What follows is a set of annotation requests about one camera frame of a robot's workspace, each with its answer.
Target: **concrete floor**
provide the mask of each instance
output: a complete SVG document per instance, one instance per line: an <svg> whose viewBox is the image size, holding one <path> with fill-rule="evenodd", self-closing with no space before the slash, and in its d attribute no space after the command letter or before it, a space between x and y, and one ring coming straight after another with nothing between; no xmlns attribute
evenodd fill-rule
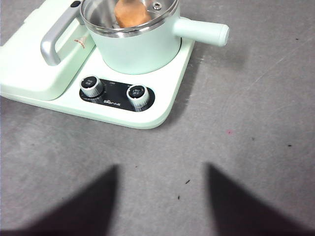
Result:
<svg viewBox="0 0 315 236"><path fill-rule="evenodd" d="M2 45L42 2L1 1ZM228 24L230 41L196 43L156 129L1 99L3 230L313 235L314 0L182 0L181 10Z"/></svg>

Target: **cooking base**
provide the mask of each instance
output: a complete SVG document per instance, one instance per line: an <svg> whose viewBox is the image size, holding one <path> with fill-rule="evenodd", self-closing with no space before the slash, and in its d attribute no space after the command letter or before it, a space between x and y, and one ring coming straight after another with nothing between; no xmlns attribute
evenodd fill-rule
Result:
<svg viewBox="0 0 315 236"><path fill-rule="evenodd" d="M98 49L94 48L60 97L52 101L42 101L4 92L1 95L11 100L84 118L137 129L155 128L166 120L171 111L193 46L193 40L182 39L178 54L168 65L142 75L126 75L112 70L105 64ZM80 83L90 75L129 85L144 85L154 92L154 103L145 111L134 112L84 101L79 95Z"/></svg>

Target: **control knob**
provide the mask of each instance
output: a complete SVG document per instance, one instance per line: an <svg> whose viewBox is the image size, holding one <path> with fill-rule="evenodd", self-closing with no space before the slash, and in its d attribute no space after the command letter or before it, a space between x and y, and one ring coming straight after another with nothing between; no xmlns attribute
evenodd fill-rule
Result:
<svg viewBox="0 0 315 236"><path fill-rule="evenodd" d="M143 85L132 85L127 90L127 98L134 108L142 108L148 104L150 95Z"/></svg>
<svg viewBox="0 0 315 236"><path fill-rule="evenodd" d="M104 91L104 85L96 76L88 76L81 81L81 90L86 97L97 97Z"/></svg>

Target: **carrying handle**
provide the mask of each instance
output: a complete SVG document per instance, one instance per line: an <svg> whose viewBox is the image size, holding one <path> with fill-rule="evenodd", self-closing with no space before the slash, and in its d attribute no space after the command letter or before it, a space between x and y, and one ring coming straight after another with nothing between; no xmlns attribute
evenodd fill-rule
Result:
<svg viewBox="0 0 315 236"><path fill-rule="evenodd" d="M230 28L224 24L179 19L174 25L174 34L218 47L227 44Z"/></svg>
<svg viewBox="0 0 315 236"><path fill-rule="evenodd" d="M61 62L55 45L71 22L77 18L79 23L84 25L84 21L80 16L80 6L81 1L74 1L43 37L40 43L40 51L48 65L55 66Z"/></svg>

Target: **cooking pot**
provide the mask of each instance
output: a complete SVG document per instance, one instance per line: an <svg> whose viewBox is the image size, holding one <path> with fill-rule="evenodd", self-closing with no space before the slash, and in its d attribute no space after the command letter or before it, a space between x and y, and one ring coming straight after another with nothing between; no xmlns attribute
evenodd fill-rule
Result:
<svg viewBox="0 0 315 236"><path fill-rule="evenodd" d="M130 28L119 27L117 2L83 0L80 14L103 60L118 72L144 74L165 66L178 53L181 37L219 47L227 44L227 25L181 18L179 0L142 0L151 20Z"/></svg>

